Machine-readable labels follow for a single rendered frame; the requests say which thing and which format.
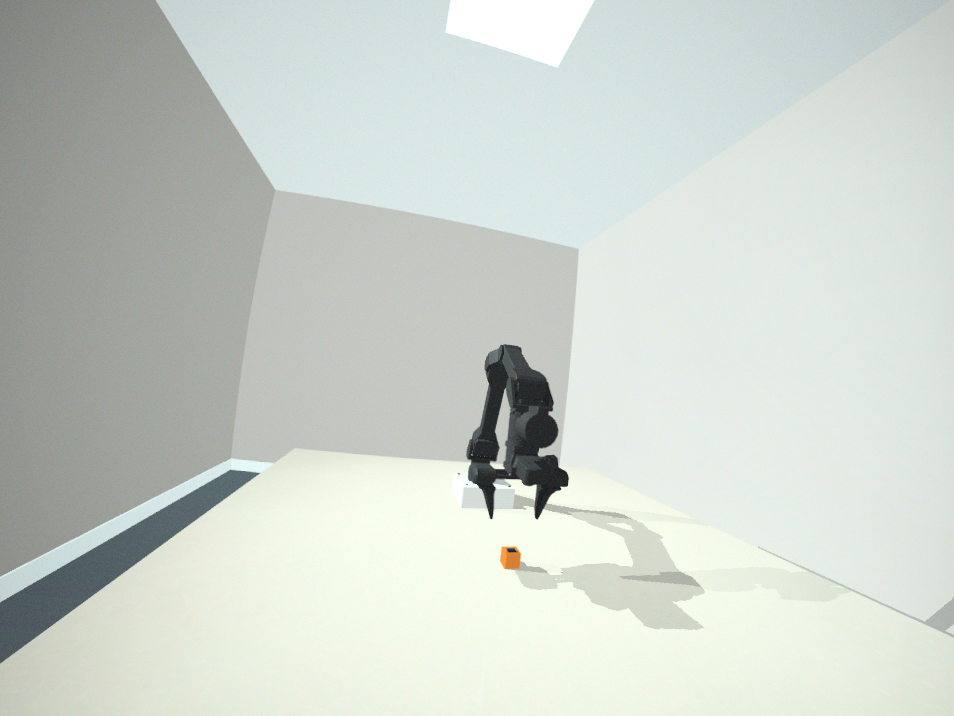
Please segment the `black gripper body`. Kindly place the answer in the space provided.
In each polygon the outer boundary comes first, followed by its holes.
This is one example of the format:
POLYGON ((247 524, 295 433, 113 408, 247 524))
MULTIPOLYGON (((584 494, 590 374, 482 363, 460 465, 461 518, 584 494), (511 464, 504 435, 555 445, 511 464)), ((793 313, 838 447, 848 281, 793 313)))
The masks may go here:
MULTIPOLYGON (((512 457, 514 449, 520 448, 521 453, 525 455, 532 452, 539 452, 538 448, 531 446, 525 441, 510 437, 508 437, 506 440, 505 446, 507 446, 506 461, 504 461, 503 464, 505 469, 495 469, 490 463, 472 462, 469 465, 468 478, 473 484, 493 486, 493 483, 496 481, 496 479, 520 479, 517 475, 508 474, 508 463, 512 457)), ((555 487, 568 487, 569 476, 566 472, 567 471, 558 467, 557 474, 554 476, 549 476, 548 484, 546 485, 555 487)))

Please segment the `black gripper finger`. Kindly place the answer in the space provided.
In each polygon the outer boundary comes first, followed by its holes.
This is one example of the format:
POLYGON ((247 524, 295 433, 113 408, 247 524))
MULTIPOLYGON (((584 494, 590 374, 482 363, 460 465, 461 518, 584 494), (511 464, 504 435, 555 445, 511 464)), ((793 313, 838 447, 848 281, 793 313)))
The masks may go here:
POLYGON ((539 520, 543 509, 545 508, 549 498, 556 492, 560 491, 560 487, 547 486, 547 485, 536 485, 535 492, 535 519, 539 520))
POLYGON ((494 503, 495 503, 495 491, 496 491, 496 488, 497 488, 497 487, 496 487, 494 484, 493 484, 493 486, 478 485, 478 487, 479 487, 480 489, 482 489, 482 491, 483 491, 483 494, 484 494, 484 497, 485 497, 485 501, 486 501, 486 505, 487 505, 488 512, 489 512, 489 517, 492 519, 492 518, 493 518, 493 508, 494 508, 494 503))

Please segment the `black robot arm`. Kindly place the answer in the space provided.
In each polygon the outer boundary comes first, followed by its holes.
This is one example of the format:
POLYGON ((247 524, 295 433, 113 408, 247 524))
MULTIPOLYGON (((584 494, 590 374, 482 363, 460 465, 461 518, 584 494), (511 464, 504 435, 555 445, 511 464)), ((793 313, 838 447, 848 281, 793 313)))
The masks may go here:
MULTIPOLYGON (((489 382, 488 391, 481 424, 469 440, 466 458, 471 463, 497 461, 500 446, 495 429, 505 389, 511 408, 508 437, 523 440, 538 449, 554 444, 559 429, 548 414, 553 411, 554 402, 547 379, 541 372, 530 368, 521 347, 500 345, 489 352, 484 369, 489 382)), ((514 449, 508 463, 508 474, 517 475, 528 487, 548 484, 549 476, 557 472, 556 456, 540 457, 537 452, 525 455, 520 448, 514 449)))

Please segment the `orange block with dark square mark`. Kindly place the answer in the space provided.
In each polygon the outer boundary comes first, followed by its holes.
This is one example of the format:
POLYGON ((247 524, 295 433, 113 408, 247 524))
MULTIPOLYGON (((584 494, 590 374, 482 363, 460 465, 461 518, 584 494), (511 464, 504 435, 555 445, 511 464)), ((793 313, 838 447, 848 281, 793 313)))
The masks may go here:
POLYGON ((502 547, 500 562, 504 569, 519 568, 521 553, 516 547, 502 547))

